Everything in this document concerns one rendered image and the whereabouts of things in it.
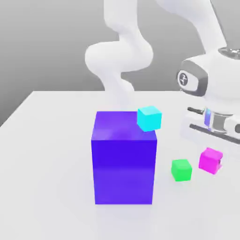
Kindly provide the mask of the small magenta cube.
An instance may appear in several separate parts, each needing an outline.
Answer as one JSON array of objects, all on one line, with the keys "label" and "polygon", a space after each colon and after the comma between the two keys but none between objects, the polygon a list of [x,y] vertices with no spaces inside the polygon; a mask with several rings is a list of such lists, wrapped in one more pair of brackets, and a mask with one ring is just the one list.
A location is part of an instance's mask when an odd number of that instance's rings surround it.
[{"label": "small magenta cube", "polygon": [[216,163],[222,159],[223,153],[212,148],[206,148],[200,155],[199,168],[214,175]]}]

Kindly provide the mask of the small cyan cube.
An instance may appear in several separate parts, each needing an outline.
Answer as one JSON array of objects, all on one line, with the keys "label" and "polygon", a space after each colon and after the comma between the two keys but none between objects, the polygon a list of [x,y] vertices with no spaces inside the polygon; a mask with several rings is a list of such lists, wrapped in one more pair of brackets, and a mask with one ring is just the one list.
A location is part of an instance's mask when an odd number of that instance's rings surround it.
[{"label": "small cyan cube", "polygon": [[162,113],[154,106],[142,107],[137,110],[137,125],[144,132],[161,128]]}]

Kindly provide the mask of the small green cube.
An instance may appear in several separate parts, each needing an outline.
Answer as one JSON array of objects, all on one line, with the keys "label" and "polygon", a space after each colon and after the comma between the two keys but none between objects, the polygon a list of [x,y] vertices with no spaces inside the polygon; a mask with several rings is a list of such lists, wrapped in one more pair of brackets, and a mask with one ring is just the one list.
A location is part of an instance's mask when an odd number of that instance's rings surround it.
[{"label": "small green cube", "polygon": [[189,181],[192,175],[192,166],[187,159],[172,161],[171,173],[175,181]]}]

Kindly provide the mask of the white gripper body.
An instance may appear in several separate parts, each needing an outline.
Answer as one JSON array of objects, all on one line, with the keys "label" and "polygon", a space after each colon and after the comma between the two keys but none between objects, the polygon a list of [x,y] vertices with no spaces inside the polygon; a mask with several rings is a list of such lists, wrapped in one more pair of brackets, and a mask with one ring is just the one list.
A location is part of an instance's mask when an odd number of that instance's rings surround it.
[{"label": "white gripper body", "polygon": [[216,132],[204,125],[204,116],[186,114],[181,124],[183,137],[224,154],[240,156],[240,120],[234,116],[224,118],[226,133]]}]

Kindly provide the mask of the large purple box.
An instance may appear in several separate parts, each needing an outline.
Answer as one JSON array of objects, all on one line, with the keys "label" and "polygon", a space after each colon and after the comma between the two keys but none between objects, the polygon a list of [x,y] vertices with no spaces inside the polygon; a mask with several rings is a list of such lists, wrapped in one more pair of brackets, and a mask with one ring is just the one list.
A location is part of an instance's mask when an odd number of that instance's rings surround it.
[{"label": "large purple box", "polygon": [[157,136],[136,112],[98,111],[91,152],[96,204],[152,204]]}]

